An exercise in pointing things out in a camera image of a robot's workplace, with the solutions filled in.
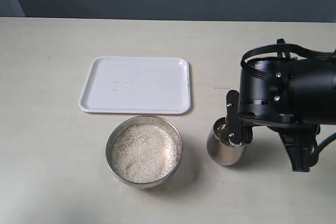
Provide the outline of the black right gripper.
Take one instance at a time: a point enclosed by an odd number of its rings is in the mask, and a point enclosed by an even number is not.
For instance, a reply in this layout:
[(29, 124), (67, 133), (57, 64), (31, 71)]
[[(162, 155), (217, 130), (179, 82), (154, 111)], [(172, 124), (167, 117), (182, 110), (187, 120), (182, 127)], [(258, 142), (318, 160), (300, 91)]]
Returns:
[[(226, 125), (231, 146), (242, 145), (241, 120), (281, 129), (298, 127), (295, 110), (288, 101), (288, 83), (291, 70), (297, 62), (298, 60), (241, 62), (239, 93), (230, 90), (226, 95)], [(252, 140), (253, 128), (244, 127), (243, 145), (250, 144)]]

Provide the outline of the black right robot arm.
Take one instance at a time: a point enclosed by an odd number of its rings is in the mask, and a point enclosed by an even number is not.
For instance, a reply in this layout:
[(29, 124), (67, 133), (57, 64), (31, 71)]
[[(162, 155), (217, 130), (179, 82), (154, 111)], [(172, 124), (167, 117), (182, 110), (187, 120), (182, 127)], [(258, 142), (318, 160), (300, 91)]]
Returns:
[(268, 45), (246, 52), (240, 65), (240, 88), (227, 94), (232, 146), (249, 144), (256, 126), (312, 145), (321, 125), (335, 124), (335, 52)]

